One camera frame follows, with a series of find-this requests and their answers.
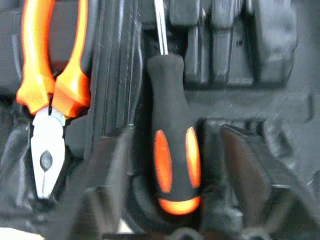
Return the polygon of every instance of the black rubber grip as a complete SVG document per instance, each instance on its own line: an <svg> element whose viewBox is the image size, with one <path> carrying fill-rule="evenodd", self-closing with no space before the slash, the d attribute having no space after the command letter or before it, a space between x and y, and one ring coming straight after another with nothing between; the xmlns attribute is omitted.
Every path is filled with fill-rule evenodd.
<svg viewBox="0 0 320 240"><path fill-rule="evenodd" d="M86 33L85 33L85 42L84 48L81 56L81 70L87 76L90 77L91 66L92 66L92 57L94 50L95 42L95 32L98 22L98 11L100 0L87 0L87 24L86 24Z"/></svg>
<svg viewBox="0 0 320 240"><path fill-rule="evenodd" d="M199 189L193 188L187 166L186 134L194 121L183 86L184 60L175 54L157 55L147 62L147 71L153 90L153 139L158 130L164 132L172 166L170 192L162 192L158 184L158 198L187 201L199 196Z"/></svg>

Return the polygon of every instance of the orange handle tip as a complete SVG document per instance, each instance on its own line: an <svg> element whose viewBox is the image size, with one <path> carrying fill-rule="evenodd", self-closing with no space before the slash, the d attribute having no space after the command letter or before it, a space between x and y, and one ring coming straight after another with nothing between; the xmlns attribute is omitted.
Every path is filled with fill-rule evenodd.
<svg viewBox="0 0 320 240"><path fill-rule="evenodd" d="M165 199L159 199L162 209L173 215L190 214L199 207L200 202L200 196L186 201L169 201Z"/></svg>
<svg viewBox="0 0 320 240"><path fill-rule="evenodd" d="M90 106L90 80L79 68L68 68L57 77L52 106L68 118Z"/></svg>

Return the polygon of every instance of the pliers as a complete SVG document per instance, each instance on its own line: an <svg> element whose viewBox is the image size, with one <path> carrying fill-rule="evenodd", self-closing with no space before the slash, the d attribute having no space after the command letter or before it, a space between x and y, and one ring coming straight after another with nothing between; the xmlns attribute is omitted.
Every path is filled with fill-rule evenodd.
<svg viewBox="0 0 320 240"><path fill-rule="evenodd" d="M48 55L54 5L55 0L26 0L21 23L24 65L16 100L35 115L30 145L39 199L50 197L64 165L66 119L76 118L90 106L90 73L99 0L78 0L72 54L56 80Z"/></svg>

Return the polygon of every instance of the black plastic case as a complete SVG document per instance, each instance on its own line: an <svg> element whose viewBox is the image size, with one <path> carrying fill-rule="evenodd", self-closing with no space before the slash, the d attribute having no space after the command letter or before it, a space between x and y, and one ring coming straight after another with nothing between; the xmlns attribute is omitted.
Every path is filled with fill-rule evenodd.
<svg viewBox="0 0 320 240"><path fill-rule="evenodd" d="M164 4L169 51L184 58L185 95L199 120L199 141L208 143L206 131L216 129L210 139L220 143L223 124L250 130L317 194L318 2L165 0ZM159 54L153 1L103 1L102 6L84 157L112 129L134 126L125 213L129 226L136 232L165 233L179 226L210 228L208 222L199 222L202 209L189 216L170 216L154 195L152 89L146 72L147 59ZM200 146L204 189L214 183L228 185L221 163L224 154L208 149L220 151L215 142ZM232 193L222 195L227 206L237 205ZM232 207L228 211L233 212L220 215L228 220L219 230L237 231L241 214Z"/></svg>

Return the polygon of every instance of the screwdriver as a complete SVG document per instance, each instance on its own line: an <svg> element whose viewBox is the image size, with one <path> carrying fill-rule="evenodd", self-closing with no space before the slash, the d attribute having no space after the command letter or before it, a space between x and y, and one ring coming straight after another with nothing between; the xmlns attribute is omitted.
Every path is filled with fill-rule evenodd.
<svg viewBox="0 0 320 240"><path fill-rule="evenodd" d="M194 121L186 101L184 60L169 53L163 0L154 0L161 55L147 61L153 90L153 159L160 206L185 215L200 205L201 165Z"/></svg>

